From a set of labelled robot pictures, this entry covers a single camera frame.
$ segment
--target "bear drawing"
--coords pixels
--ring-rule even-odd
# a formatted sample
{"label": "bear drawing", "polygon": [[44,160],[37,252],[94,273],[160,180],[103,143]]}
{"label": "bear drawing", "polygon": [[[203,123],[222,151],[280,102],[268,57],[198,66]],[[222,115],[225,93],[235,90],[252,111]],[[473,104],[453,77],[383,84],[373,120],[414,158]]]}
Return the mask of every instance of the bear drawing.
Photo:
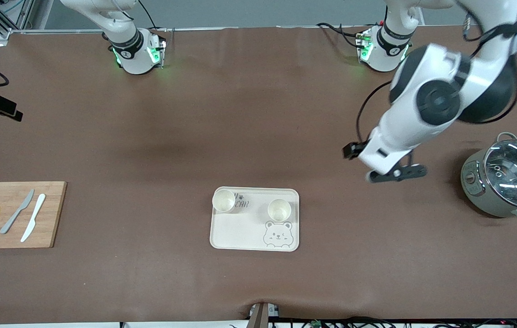
{"label": "bear drawing", "polygon": [[265,226],[267,227],[267,232],[264,234],[263,241],[267,246],[283,247],[290,246],[293,243],[291,223],[274,223],[269,221]]}

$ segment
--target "cup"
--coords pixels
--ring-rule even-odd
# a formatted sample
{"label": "cup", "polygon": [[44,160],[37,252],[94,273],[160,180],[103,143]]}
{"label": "cup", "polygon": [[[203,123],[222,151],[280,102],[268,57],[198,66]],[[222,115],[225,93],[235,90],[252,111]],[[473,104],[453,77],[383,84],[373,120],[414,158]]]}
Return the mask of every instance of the cup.
{"label": "cup", "polygon": [[286,200],[275,199],[271,201],[267,211],[269,212],[271,219],[277,222],[283,222],[291,215],[291,205]]}
{"label": "cup", "polygon": [[236,197],[232,191],[221,189],[214,193],[212,197],[212,206],[220,213],[229,213],[234,209]]}

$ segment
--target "cutting board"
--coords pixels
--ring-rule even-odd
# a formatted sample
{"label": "cutting board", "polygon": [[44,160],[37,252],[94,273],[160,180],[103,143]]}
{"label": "cutting board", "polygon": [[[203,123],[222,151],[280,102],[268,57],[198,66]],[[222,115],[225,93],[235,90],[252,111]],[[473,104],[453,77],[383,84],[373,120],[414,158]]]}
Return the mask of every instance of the cutting board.
{"label": "cutting board", "polygon": [[[0,230],[31,189],[35,189],[31,203],[21,211],[6,234],[0,233],[0,248],[39,248],[54,245],[66,191],[66,183],[63,181],[0,182]],[[40,194],[46,194],[46,200],[36,216],[36,227],[22,243],[21,236],[27,228]]]}

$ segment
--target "knife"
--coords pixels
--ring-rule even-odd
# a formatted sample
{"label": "knife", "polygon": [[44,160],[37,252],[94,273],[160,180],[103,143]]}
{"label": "knife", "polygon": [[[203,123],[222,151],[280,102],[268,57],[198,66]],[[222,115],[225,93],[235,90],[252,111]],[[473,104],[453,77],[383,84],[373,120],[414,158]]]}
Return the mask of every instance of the knife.
{"label": "knife", "polygon": [[26,239],[30,236],[31,232],[33,231],[34,227],[36,226],[36,216],[38,215],[38,212],[40,211],[41,205],[44,203],[44,200],[46,199],[46,194],[40,194],[38,196],[38,200],[36,201],[36,207],[34,208],[34,212],[31,215],[30,222],[27,224],[26,231],[23,233],[23,236],[21,237],[20,242],[26,241]]}
{"label": "knife", "polygon": [[21,205],[19,205],[19,208],[15,211],[15,213],[13,213],[11,218],[9,218],[9,221],[7,221],[6,224],[4,224],[3,228],[1,228],[0,233],[5,234],[5,233],[7,233],[9,231],[9,228],[11,228],[11,225],[13,224],[13,222],[15,221],[17,216],[19,215],[19,212],[24,210],[30,204],[31,198],[33,196],[34,196],[34,190],[31,189],[30,193],[27,194],[26,199],[23,200],[23,203]]}

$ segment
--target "rectangular tray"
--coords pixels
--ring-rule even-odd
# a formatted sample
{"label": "rectangular tray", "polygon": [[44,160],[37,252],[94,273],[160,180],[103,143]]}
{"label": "rectangular tray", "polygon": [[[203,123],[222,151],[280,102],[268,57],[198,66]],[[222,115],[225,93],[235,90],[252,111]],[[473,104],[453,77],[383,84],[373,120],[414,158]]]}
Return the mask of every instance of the rectangular tray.
{"label": "rectangular tray", "polygon": [[[247,251],[294,251],[299,247],[299,194],[293,189],[219,187],[236,196],[234,210],[220,213],[212,208],[210,243],[218,249]],[[271,220],[267,208],[275,199],[291,205],[284,222]]]}

